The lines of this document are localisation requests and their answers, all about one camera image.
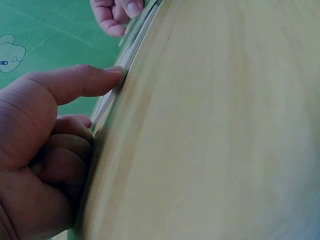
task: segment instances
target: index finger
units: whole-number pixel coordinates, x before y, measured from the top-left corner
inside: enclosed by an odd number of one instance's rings
[[[122,67],[107,70],[90,65],[76,65],[47,72],[30,73],[21,78],[34,81],[46,88],[58,106],[79,97],[102,96],[114,88],[122,76]]]

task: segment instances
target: light wood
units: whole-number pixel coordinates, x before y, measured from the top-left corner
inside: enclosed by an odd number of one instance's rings
[[[320,239],[320,1],[163,0],[99,124],[81,239]]]

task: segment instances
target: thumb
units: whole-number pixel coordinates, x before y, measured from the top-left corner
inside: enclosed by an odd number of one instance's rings
[[[121,4],[124,11],[130,18],[138,16],[144,9],[143,0],[118,0],[117,4]]]

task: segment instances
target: finger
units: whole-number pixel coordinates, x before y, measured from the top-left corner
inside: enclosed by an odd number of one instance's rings
[[[126,28],[114,19],[116,9],[111,0],[91,0],[91,8],[94,17],[100,28],[112,37],[119,37],[125,34]]]
[[[113,9],[113,18],[119,24],[127,24],[130,21],[130,17],[128,17],[126,11],[122,7],[122,5],[116,5]]]
[[[59,115],[56,118],[52,135],[71,134],[87,140],[90,144],[94,138],[88,128],[91,120],[85,115]]]
[[[29,80],[40,84],[51,93],[59,106],[81,96],[104,95],[117,85],[121,76],[120,66],[101,69],[83,64],[27,74],[22,77],[22,81]]]
[[[67,149],[79,156],[84,162],[88,162],[92,152],[91,145],[88,141],[71,134],[56,134],[50,136],[41,149],[41,153],[48,153],[55,148]]]
[[[80,199],[88,168],[79,156],[65,148],[55,148],[46,154],[37,166],[37,177],[44,183],[62,186],[69,200]]]
[[[27,166],[54,128],[58,107],[80,96],[101,96],[114,88],[121,67],[77,65],[26,74],[0,90],[0,167]]]
[[[116,5],[121,5],[130,18],[138,16],[144,9],[143,0],[115,0]]]

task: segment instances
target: fingertip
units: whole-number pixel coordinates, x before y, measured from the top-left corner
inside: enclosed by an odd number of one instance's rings
[[[132,19],[138,16],[143,10],[143,2],[141,0],[132,1],[126,6],[126,13]]]
[[[125,34],[126,28],[122,25],[113,25],[113,26],[104,26],[101,24],[101,28],[110,36],[110,37],[121,37]]]
[[[124,68],[122,66],[112,66],[104,69],[106,72],[120,72],[123,73]]]

